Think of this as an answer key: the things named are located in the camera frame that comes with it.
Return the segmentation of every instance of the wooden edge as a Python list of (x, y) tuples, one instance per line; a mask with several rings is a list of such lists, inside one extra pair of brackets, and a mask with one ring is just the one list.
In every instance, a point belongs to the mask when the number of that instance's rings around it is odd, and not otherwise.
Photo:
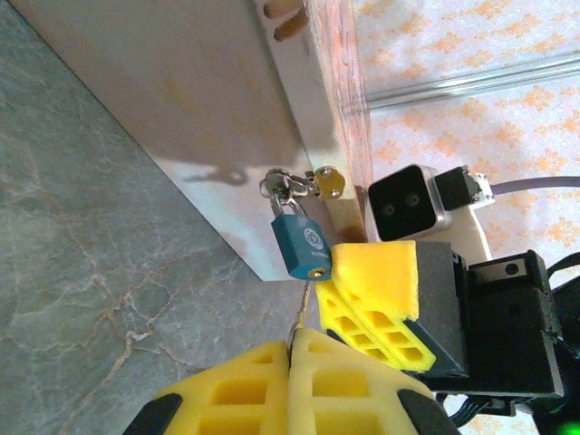
[(352, 4), (270, 1), (266, 10), (289, 11), (275, 19), (266, 16), (263, 0), (256, 6), (313, 169), (334, 166), (346, 179), (343, 196), (326, 202), (334, 227), (343, 241), (366, 241), (370, 122)]

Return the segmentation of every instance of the gray cable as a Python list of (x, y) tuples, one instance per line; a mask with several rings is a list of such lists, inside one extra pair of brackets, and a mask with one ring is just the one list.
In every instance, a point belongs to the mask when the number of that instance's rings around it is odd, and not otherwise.
[(538, 179), (517, 179), (491, 185), (494, 195), (519, 192), (520, 190), (544, 188), (580, 188), (580, 177), (542, 177)]

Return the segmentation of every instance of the gray marble surface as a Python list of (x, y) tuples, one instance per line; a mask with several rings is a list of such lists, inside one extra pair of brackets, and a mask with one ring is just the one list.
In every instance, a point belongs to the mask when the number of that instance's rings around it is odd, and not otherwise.
[(0, 0), (3, 434), (122, 433), (160, 388), (285, 338), (300, 293), (259, 282)]

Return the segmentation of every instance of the yellow foam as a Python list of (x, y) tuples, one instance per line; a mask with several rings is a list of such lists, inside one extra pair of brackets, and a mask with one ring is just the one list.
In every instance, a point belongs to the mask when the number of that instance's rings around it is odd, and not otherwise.
[(373, 300), (347, 303), (333, 281), (315, 284), (324, 330), (336, 332), (349, 346), (399, 370), (426, 372), (436, 357), (403, 322), (400, 314)]
[(400, 389), (427, 387), (317, 331), (296, 332), (288, 383), (288, 435), (416, 434)]
[(332, 280), (346, 301), (365, 300), (377, 311), (419, 317), (417, 255), (413, 240), (343, 243), (333, 254)]
[(183, 399), (164, 435), (286, 435), (288, 353), (263, 344), (175, 383), (156, 398)]

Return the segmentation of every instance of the blue padlock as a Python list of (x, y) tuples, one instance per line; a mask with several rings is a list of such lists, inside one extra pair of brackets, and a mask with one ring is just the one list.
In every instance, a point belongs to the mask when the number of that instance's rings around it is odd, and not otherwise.
[[(305, 281), (330, 279), (333, 265), (330, 247), (320, 226), (293, 198), (282, 199), (281, 194), (275, 193), (270, 204), (275, 215), (272, 229), (288, 274)], [(284, 206), (289, 206), (294, 214), (285, 214)]]

